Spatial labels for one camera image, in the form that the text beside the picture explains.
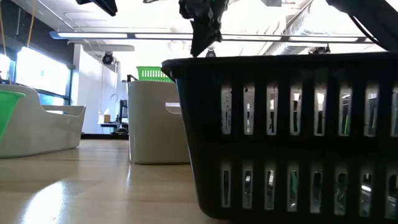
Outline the long ceiling light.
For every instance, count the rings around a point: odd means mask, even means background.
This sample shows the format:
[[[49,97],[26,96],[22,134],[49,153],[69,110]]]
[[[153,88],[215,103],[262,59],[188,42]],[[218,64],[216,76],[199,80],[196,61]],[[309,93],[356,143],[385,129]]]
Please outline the long ceiling light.
[[[153,33],[153,32],[56,32],[51,31],[53,39],[67,40],[192,40],[191,33]],[[250,34],[224,34],[224,41],[232,42],[291,42],[291,43],[319,43],[319,44],[371,44],[372,41],[363,36],[343,35],[250,35]]]

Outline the black plastic basket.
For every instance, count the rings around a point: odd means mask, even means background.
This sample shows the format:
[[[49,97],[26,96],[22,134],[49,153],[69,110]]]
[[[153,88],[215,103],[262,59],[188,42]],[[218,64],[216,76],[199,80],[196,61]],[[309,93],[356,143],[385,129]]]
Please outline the black plastic basket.
[[[398,224],[398,52],[166,60],[198,204],[262,224]]]

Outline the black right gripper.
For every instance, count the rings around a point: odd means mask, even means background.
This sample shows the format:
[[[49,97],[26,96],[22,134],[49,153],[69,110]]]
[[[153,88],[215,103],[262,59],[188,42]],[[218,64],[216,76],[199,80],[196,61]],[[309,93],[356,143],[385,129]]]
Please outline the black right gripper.
[[[190,51],[193,57],[198,57],[214,42],[223,40],[219,21],[228,9],[229,2],[230,0],[178,0],[180,15],[184,19],[194,19],[191,21],[193,37]]]

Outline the black monitor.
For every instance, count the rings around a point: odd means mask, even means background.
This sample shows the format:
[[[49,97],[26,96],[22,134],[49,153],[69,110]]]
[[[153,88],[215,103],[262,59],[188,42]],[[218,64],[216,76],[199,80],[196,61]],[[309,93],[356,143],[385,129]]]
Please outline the black monitor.
[[[127,100],[120,100],[119,102],[119,122],[126,123],[128,119],[128,102]]]

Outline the white plastic basket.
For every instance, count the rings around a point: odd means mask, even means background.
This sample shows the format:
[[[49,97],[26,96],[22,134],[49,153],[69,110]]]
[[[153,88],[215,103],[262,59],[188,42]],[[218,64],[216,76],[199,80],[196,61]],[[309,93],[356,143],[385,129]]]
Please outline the white plastic basket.
[[[183,118],[174,83],[127,84],[129,157],[135,164],[189,164]]]
[[[0,158],[24,157],[79,146],[86,106],[41,105],[28,86],[0,84],[1,91],[23,93],[3,137]]]

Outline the green plastic basket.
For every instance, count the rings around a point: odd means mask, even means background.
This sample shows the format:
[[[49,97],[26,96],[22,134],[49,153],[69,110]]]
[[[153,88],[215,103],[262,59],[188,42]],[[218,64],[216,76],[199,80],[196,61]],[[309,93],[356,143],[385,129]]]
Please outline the green plastic basket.
[[[25,94],[0,90],[0,140],[4,136],[14,108],[21,98],[25,98]]]
[[[173,81],[161,71],[160,67],[137,67],[138,79],[141,81],[169,82]]]

